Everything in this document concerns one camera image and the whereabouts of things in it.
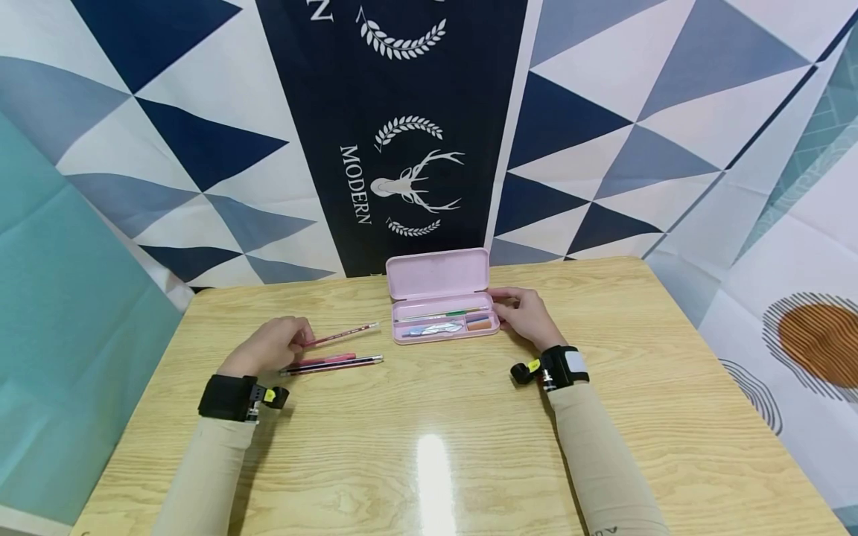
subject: laurel wreath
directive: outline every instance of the laurel wreath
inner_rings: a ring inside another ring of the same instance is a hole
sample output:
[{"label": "laurel wreath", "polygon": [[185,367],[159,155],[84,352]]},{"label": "laurel wreath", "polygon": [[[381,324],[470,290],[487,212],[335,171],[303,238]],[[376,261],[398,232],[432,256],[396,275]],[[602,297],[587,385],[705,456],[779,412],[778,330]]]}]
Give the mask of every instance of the laurel wreath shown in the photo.
[{"label": "laurel wreath", "polygon": [[364,15],[363,6],[360,6],[358,10],[358,18],[354,20],[355,23],[360,22],[360,19],[364,20],[364,23],[360,26],[360,37],[365,37],[367,45],[371,45],[376,52],[382,56],[386,56],[388,59],[393,59],[394,57],[396,59],[411,59],[422,56],[429,52],[430,46],[435,46],[444,37],[444,34],[447,33],[444,30],[447,19],[443,19],[419,39],[396,39],[388,37],[387,33],[382,31],[377,22],[367,19],[366,15]]},{"label": "laurel wreath", "polygon": [[429,121],[429,119],[417,116],[403,116],[396,117],[393,121],[388,121],[385,126],[378,129],[378,134],[376,134],[376,143],[378,145],[375,148],[381,153],[383,145],[387,145],[397,134],[406,130],[425,130],[439,140],[444,139],[441,136],[444,131],[435,123]]},{"label": "laurel wreath", "polygon": [[393,221],[390,218],[387,219],[387,228],[396,234],[400,234],[403,237],[422,237],[423,235],[429,234],[430,232],[438,229],[441,226],[441,220],[437,220],[434,223],[429,224],[425,227],[405,227],[403,224],[398,221]]}]

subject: person's left hand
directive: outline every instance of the person's left hand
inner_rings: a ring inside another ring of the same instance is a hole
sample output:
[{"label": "person's left hand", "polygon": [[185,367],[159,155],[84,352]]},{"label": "person's left hand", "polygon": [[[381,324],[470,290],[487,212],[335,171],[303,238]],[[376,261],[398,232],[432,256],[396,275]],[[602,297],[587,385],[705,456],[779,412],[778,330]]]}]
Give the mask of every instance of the person's left hand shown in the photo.
[{"label": "person's left hand", "polygon": [[313,330],[306,318],[281,316],[264,323],[246,341],[229,354],[217,370],[221,376],[259,376],[289,366],[302,345],[313,340]]}]

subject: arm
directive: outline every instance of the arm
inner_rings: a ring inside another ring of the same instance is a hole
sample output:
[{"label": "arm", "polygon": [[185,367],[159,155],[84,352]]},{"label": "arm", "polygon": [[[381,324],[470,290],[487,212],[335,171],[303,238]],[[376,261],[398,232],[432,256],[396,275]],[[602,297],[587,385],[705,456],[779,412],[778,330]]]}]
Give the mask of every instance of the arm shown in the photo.
[{"label": "arm", "polygon": [[256,423],[200,418],[152,529],[154,536],[227,533]]},{"label": "arm", "polygon": [[[302,341],[312,339],[305,318],[275,318],[236,348],[216,376],[241,378],[279,370],[295,360]],[[256,425],[200,418],[155,520],[153,536],[227,534],[236,484]]]},{"label": "arm", "polygon": [[656,498],[623,442],[623,437],[587,381],[573,381],[571,372],[584,371],[580,354],[557,353],[568,346],[545,304],[532,290],[515,287],[489,289],[500,300],[512,298],[514,306],[495,304],[504,322],[530,340],[542,353],[541,360],[556,383],[548,399],[557,421],[560,447],[569,466],[572,486],[591,535],[669,535]]}]

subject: navy blue banner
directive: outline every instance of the navy blue banner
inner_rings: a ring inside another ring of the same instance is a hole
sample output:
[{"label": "navy blue banner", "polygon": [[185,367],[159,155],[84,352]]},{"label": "navy blue banner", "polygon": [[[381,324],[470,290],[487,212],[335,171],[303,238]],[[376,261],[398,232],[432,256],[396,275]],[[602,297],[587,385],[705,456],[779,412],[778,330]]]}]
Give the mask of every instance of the navy blue banner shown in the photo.
[{"label": "navy blue banner", "polygon": [[346,275],[482,246],[527,1],[257,5]]}]

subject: wooden table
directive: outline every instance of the wooden table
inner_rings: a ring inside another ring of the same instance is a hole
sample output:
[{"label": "wooden table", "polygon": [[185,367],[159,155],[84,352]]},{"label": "wooden table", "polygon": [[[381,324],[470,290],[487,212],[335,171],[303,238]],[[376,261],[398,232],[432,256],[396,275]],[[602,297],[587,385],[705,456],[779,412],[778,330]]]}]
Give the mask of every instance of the wooden table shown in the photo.
[{"label": "wooden table", "polygon": [[[614,258],[492,268],[539,290],[649,479],[673,534],[845,531],[649,268]],[[149,534],[223,358],[272,316],[382,364],[300,376],[266,413],[233,506],[234,534],[583,534],[552,420],[516,388],[521,341],[397,346],[384,277],[197,295],[73,534]],[[324,355],[320,349],[315,354]]]}]

